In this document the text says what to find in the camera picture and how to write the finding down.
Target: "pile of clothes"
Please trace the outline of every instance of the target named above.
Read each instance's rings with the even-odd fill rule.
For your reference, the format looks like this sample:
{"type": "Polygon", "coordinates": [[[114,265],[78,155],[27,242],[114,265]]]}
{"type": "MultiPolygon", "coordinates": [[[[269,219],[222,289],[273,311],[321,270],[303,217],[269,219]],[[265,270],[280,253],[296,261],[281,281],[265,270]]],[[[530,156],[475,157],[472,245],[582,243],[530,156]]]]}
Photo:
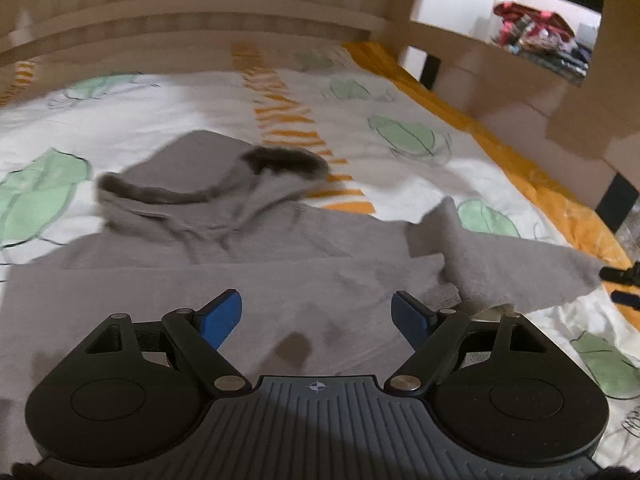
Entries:
{"type": "Polygon", "coordinates": [[[502,28],[494,41],[517,56],[544,66],[575,84],[589,69],[591,49],[578,44],[569,24],[550,10],[538,10],[516,2],[494,7],[502,28]]]}

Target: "ribbed gray plate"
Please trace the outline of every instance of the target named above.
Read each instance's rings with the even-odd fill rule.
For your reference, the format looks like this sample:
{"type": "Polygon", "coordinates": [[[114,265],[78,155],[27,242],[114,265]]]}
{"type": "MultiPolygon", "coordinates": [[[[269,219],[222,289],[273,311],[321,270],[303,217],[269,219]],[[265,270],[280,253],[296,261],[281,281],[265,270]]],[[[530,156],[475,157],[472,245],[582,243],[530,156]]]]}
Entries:
{"type": "Polygon", "coordinates": [[[247,396],[214,402],[193,434],[146,462],[92,469],[47,458],[40,467],[60,480],[579,480],[597,471],[587,458],[546,468],[479,458],[420,400],[387,395],[365,376],[266,377],[247,396]]]}

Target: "silver screw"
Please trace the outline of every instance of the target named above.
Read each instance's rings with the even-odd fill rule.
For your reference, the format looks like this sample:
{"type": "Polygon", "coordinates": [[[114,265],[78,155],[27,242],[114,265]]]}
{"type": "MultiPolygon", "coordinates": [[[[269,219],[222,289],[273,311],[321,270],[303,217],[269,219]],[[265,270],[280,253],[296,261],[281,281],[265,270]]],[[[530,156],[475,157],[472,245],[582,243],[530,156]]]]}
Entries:
{"type": "Polygon", "coordinates": [[[213,385],[223,392],[235,392],[244,387],[244,379],[237,375],[223,375],[218,377],[213,385]]]}
{"type": "Polygon", "coordinates": [[[420,379],[412,375],[396,375],[389,381],[391,387],[402,392],[412,392],[422,386],[420,379]]]}

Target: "white bed sheet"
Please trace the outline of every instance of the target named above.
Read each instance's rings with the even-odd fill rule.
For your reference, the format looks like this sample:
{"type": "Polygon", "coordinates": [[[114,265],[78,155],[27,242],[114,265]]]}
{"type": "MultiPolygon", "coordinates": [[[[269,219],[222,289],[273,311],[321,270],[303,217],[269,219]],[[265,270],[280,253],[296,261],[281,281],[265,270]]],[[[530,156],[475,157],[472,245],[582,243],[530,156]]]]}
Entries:
{"type": "MultiPolygon", "coordinates": [[[[10,239],[7,235],[11,233],[0,232],[4,277],[13,264],[28,262],[57,244],[100,230],[94,196],[97,176],[121,171],[197,129],[254,144],[321,141],[308,148],[324,153],[324,158],[334,162],[332,173],[342,177],[319,190],[324,196],[308,199],[316,206],[359,203],[364,209],[371,206],[373,214],[383,220],[418,221],[449,195],[459,205],[481,201],[467,202],[471,211],[480,203],[491,208],[484,211],[489,211],[498,231],[513,234],[515,229],[525,238],[567,245],[471,135],[455,130],[388,80],[359,68],[344,49],[261,51],[264,65],[286,86],[279,95],[300,104],[266,112],[257,110],[283,106],[287,101],[265,97],[268,91],[260,90],[265,87],[259,82],[271,75],[245,73],[242,77],[236,70],[239,56],[232,55],[241,51],[157,49],[127,52],[86,65],[38,64],[36,81],[20,99],[0,110],[0,178],[26,170],[21,175],[29,187],[33,184],[30,171],[39,171],[32,161],[55,149],[85,160],[90,179],[72,183],[60,214],[45,222],[33,239],[24,241],[15,235],[10,239]],[[130,75],[72,84],[91,76],[123,73],[130,75]],[[277,114],[312,122],[278,122],[273,120],[277,114]],[[264,124],[270,127],[261,128],[264,124]],[[399,126],[421,139],[423,146],[431,130],[434,142],[426,147],[431,153],[407,155],[420,149],[411,139],[393,147],[388,139],[395,139],[399,126]],[[268,133],[274,130],[280,133],[268,133]],[[292,136],[290,131],[309,135],[292,136]],[[341,194],[345,189],[349,194],[341,194]],[[493,216],[492,211],[500,214],[493,216]]],[[[584,369],[570,345],[584,331],[602,336],[640,364],[640,334],[602,288],[572,303],[530,314],[529,319],[584,369]]],[[[0,384],[0,399],[2,390],[9,387],[0,384]]],[[[609,405],[609,425],[594,458],[602,466],[639,469],[640,399],[609,399],[609,405]]]]}

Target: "orange border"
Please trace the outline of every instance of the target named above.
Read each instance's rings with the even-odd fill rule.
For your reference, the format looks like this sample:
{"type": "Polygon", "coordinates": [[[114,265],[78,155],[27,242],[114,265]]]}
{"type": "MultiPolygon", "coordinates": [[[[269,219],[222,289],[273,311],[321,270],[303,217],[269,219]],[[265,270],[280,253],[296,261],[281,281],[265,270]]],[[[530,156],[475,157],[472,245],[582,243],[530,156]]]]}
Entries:
{"type": "MultiPolygon", "coordinates": [[[[569,190],[551,179],[535,163],[503,144],[482,124],[447,105],[428,91],[377,43],[346,43],[353,60],[365,70],[389,79],[396,87],[428,111],[457,130],[470,133],[492,160],[502,168],[511,183],[553,222],[576,249],[596,256],[608,265],[632,265],[615,236],[596,213],[580,204],[569,190]]],[[[638,292],[633,287],[605,283],[606,289],[638,292]]],[[[617,305],[622,315],[640,330],[640,312],[617,305]]]]}

